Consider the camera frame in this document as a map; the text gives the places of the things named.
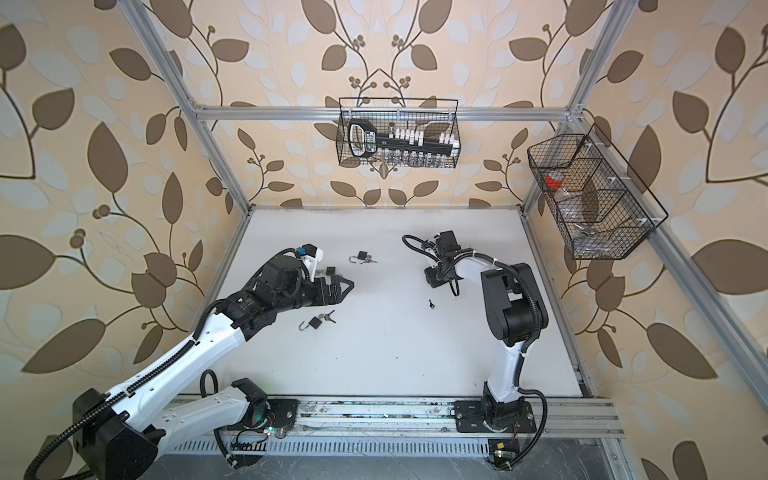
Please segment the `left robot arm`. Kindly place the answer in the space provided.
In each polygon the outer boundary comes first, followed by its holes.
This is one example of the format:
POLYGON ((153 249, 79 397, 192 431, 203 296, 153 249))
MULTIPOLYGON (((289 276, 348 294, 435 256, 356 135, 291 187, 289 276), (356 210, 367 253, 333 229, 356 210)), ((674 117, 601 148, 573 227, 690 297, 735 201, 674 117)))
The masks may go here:
POLYGON ((80 478, 137 479, 177 445, 245 420, 266 398, 248 379, 182 407, 169 404, 278 314, 342 303, 354 283, 336 273, 317 276, 322 256, 312 244, 278 252, 240 290, 209 304, 192 332, 139 374, 104 393, 84 392, 73 404, 72 425, 41 448, 25 478, 37 478, 44 462, 70 443, 88 467, 80 478))

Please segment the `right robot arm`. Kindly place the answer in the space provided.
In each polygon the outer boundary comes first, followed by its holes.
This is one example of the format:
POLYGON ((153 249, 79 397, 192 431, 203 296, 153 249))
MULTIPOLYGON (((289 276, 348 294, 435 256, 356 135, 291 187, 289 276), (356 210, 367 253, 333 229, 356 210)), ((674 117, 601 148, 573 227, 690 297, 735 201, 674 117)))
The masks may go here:
POLYGON ((456 428, 510 434, 510 443, 489 451, 488 462, 498 471, 511 471, 537 445, 549 417, 545 394, 521 385, 529 350, 549 324, 533 269, 526 263, 510 265, 463 248, 452 231, 441 232, 432 240, 410 234, 401 240, 431 260, 424 270, 430 287, 447 285, 454 296, 460 295, 462 280, 481 287, 486 321, 501 343, 501 357, 483 384, 480 400, 455 408, 456 428))

